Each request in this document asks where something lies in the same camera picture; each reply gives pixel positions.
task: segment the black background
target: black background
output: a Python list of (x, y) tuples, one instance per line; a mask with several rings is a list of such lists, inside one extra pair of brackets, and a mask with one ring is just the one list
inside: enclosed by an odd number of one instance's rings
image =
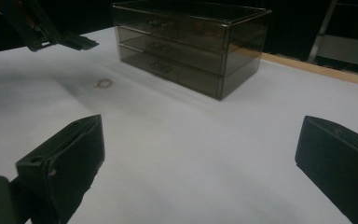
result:
[[(78, 34), (112, 27), (110, 12), (112, 2), (115, 1), (39, 0), (56, 26)], [(204, 2), (271, 9), (272, 16), (264, 51), (301, 61), (308, 59), (315, 36), (330, 4), (330, 1), (326, 0), (204, 0)], [(334, 26), (331, 26), (328, 32), (358, 37), (358, 11), (341, 7), (336, 14), (338, 16), (332, 19)], [(0, 50), (22, 46), (19, 35), (5, 18), (0, 16)]]

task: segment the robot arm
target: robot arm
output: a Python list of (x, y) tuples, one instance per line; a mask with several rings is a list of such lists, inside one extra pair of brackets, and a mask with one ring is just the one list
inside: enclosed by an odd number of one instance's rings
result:
[(37, 0), (0, 0), (0, 13), (21, 35), (31, 51), (60, 44), (71, 49), (92, 49), (97, 42), (70, 31), (60, 32)]
[(101, 116), (72, 122), (0, 176), (0, 224), (67, 223), (104, 161)]

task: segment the white tabletop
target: white tabletop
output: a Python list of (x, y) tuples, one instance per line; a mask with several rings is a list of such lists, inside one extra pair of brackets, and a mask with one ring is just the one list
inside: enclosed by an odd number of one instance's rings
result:
[(121, 63), (114, 29), (87, 37), (100, 45), (0, 52), (0, 175), (101, 114), (105, 162), (70, 223), (350, 223), (295, 153), (306, 115), (358, 132), (357, 84), (262, 61), (219, 102)]

